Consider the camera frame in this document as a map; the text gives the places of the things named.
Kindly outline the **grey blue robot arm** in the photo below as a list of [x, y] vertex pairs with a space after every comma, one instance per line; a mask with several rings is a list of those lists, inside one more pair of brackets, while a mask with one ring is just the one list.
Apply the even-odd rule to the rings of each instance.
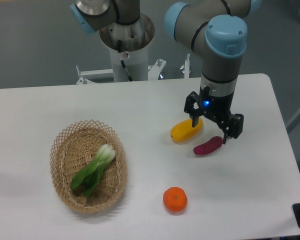
[[[231, 113], [231, 105], [247, 47], [244, 18], [261, 5], [259, 0], [206, 0], [198, 5], [174, 3], [163, 25], [177, 43], [201, 57], [199, 92], [190, 93], [184, 105], [192, 125], [205, 117], [222, 130], [223, 140], [236, 139], [243, 131], [244, 116]], [[87, 33], [99, 33], [114, 54], [116, 82], [147, 80], [146, 53], [155, 35], [152, 20], [141, 12], [138, 0], [77, 0], [70, 6]]]

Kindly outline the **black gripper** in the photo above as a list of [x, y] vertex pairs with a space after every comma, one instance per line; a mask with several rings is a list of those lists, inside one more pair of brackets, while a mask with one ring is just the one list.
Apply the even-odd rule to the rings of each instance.
[[244, 115], [231, 113], [234, 93], [226, 96], [213, 96], [209, 86], [201, 88], [199, 93], [191, 92], [185, 100], [184, 112], [192, 119], [196, 127], [201, 116], [216, 123], [224, 133], [222, 144], [231, 138], [237, 139], [243, 131]]

